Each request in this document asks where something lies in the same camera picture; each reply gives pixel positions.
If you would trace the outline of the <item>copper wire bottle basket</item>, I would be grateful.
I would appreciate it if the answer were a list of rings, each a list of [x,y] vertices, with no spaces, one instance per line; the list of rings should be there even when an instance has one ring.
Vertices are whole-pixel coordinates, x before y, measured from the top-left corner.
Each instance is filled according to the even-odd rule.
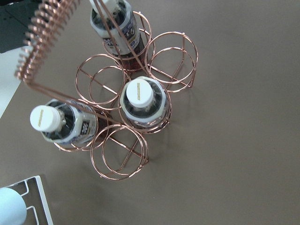
[[[170,31],[154,37],[148,19],[133,11],[144,43],[141,69],[125,69],[119,61],[121,57],[110,54],[102,41],[105,53],[90,56],[76,70],[78,97],[65,94],[61,89],[38,83],[35,77],[78,4],[77,0],[44,0],[39,4],[26,33],[26,47],[20,55],[15,76],[32,90],[49,96],[50,100],[67,104],[74,100],[90,106],[97,119],[97,132],[90,142],[80,145],[52,143],[66,152],[89,152],[94,169],[103,179],[128,179],[149,161],[145,135],[158,133],[170,123],[170,94],[193,86],[198,50],[183,32]],[[140,76],[161,83],[170,100],[170,112],[161,126],[135,128],[121,109],[120,96],[124,86]]]

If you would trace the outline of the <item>black device on side table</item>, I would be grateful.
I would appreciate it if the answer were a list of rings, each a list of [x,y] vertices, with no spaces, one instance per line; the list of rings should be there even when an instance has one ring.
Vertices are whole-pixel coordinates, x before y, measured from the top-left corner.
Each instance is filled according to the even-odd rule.
[[[0,52],[24,46],[23,40],[41,0],[0,1]]]

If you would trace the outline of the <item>white cup rack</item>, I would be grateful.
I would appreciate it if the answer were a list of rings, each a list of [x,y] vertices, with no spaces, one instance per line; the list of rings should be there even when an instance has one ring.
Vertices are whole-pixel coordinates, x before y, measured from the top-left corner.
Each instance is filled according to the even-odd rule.
[[[45,192],[43,175],[35,175],[20,181],[0,181],[0,188],[11,188],[23,198],[27,216],[23,225],[53,225],[49,203]]]

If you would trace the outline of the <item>tea bottle front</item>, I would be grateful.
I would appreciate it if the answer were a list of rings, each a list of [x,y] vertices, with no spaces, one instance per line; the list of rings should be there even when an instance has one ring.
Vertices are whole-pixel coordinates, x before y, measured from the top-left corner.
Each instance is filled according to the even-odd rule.
[[[97,119],[92,108],[78,101],[69,103],[52,99],[30,113],[32,127],[49,142],[80,145],[90,142],[97,132]]]

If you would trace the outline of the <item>tea bottle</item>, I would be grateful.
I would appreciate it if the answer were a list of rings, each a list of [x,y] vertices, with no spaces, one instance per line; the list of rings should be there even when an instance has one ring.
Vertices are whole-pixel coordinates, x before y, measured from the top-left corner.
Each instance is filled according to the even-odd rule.
[[[137,77],[124,86],[120,106],[126,118],[138,129],[161,126],[171,109],[163,85],[145,76]]]
[[[103,14],[100,16],[93,0],[90,23],[96,33],[102,38],[106,50],[115,57],[127,70],[138,70],[144,65],[144,43],[137,27],[131,5],[126,0],[104,0],[103,3],[112,19],[96,1]]]
[[[90,142],[97,132],[97,119],[92,108],[78,101],[69,103],[52,99],[30,113],[32,127],[49,142],[80,145]]]

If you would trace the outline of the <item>light blue cup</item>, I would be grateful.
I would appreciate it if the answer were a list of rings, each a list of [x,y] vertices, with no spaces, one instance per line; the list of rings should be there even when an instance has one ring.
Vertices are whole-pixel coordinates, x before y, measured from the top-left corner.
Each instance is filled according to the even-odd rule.
[[[26,220],[26,205],[21,195],[7,187],[0,189],[0,224],[22,225]]]

